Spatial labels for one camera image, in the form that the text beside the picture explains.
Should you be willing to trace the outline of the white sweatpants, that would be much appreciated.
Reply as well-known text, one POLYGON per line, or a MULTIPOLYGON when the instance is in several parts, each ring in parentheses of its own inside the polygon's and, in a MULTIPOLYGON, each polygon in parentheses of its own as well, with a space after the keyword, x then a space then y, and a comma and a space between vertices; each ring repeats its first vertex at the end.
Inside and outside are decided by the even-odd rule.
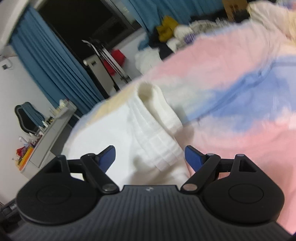
POLYGON ((118 186, 181 186, 190 176, 175 138, 181 128, 161 89, 139 82, 82 116, 62 154, 69 160, 78 159, 114 146, 116 158, 106 173, 118 186))

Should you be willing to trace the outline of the folding drying rack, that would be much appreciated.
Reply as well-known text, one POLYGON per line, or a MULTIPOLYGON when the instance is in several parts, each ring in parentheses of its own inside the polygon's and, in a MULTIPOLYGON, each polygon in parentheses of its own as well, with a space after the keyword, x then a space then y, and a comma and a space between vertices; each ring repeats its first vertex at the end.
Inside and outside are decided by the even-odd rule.
POLYGON ((130 76, 98 40, 82 40, 82 42, 94 51, 94 55, 84 59, 83 63, 92 71, 107 94, 120 90, 120 87, 111 75, 112 70, 115 71, 115 75, 118 75, 124 84, 131 82, 130 76))

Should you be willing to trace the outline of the white clothes pile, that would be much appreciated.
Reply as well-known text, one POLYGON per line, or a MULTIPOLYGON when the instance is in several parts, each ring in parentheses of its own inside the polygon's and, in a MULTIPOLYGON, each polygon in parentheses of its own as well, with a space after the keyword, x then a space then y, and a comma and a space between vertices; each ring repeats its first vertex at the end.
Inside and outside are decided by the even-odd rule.
POLYGON ((141 74, 144 74, 172 54, 191 45, 199 35, 213 32, 226 25, 228 22, 220 19, 197 20, 188 25, 178 25, 172 37, 166 42, 161 42, 158 32, 155 31, 149 38, 148 46, 135 55, 135 66, 141 74))

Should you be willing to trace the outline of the white desk with drawers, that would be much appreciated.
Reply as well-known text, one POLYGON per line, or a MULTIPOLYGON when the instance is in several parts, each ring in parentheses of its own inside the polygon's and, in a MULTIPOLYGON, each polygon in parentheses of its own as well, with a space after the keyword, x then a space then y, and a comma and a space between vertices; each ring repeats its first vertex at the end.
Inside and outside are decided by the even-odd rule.
POLYGON ((72 131, 69 121, 76 110, 76 106, 68 101, 66 106, 56 115, 20 170, 20 173, 27 179, 34 177, 52 159, 61 154, 63 146, 72 131))

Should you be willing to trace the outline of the pastel tie-dye duvet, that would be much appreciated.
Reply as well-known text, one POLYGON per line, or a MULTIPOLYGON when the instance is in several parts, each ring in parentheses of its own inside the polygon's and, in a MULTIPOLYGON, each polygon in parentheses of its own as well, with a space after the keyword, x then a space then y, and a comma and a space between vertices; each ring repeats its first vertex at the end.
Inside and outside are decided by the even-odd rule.
POLYGON ((213 62, 215 70, 224 71, 229 83, 203 91, 195 112, 188 113, 166 88, 153 84, 182 123, 175 138, 183 152, 191 145, 222 158, 248 156, 282 189, 285 204, 278 222, 293 233, 295 11, 267 1, 250 3, 248 9, 249 20, 198 37, 166 60, 184 52, 185 63, 213 62))

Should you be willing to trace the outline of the black desk chair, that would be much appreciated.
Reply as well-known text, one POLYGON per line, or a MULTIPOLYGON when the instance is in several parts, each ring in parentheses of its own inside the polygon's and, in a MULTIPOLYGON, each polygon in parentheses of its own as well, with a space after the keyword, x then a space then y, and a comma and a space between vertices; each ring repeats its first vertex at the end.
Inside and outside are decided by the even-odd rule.
POLYGON ((15 114, 21 129, 27 134, 37 134, 44 127, 45 117, 30 102, 15 106, 15 114))

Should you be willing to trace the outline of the red cloth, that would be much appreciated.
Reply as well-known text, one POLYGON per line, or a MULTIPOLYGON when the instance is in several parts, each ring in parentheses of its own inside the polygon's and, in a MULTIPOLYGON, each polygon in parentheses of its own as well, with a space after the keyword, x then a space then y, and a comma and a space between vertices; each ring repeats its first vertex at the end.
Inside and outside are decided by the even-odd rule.
MULTIPOLYGON (((122 67, 125 60, 126 56, 120 51, 120 50, 115 50, 113 49, 111 51, 111 56, 114 58, 114 60, 122 67)), ((112 68, 112 66, 106 61, 103 61, 104 67, 107 69, 107 72, 111 75, 114 76, 116 74, 116 71, 112 68)))

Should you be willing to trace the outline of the blue curtain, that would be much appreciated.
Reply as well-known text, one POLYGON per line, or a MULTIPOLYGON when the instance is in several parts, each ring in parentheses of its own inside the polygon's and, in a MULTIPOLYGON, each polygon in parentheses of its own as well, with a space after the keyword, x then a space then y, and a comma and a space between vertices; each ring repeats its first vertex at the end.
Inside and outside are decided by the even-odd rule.
MULTIPOLYGON (((54 107, 61 99, 67 99, 82 115, 104 101, 87 71, 33 7, 25 7, 10 41, 27 72, 54 107)), ((185 63, 183 55, 180 52, 133 80, 108 101, 107 109, 114 111, 125 104, 137 94, 140 84, 154 83, 166 88, 185 111, 193 113, 198 109, 198 101, 204 99, 203 91, 222 89, 229 83, 222 69, 214 69, 213 62, 185 63)))

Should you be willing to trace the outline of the mustard yellow garment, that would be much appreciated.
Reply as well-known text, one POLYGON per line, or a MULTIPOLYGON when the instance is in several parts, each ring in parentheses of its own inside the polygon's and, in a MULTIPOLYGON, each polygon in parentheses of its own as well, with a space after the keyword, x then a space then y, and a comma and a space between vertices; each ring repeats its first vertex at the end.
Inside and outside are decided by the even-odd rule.
POLYGON ((166 43, 174 36, 174 30, 179 25, 179 23, 170 16, 164 16, 162 23, 156 26, 156 30, 159 34, 159 41, 161 43, 166 43))

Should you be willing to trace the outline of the brown paper bag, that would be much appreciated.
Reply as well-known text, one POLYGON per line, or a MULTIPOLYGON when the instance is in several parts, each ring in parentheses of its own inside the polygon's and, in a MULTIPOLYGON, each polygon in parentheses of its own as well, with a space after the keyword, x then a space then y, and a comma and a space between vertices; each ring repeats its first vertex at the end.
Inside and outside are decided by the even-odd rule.
POLYGON ((249 17, 247 11, 248 1, 222 0, 222 3, 229 21, 238 23, 249 17))

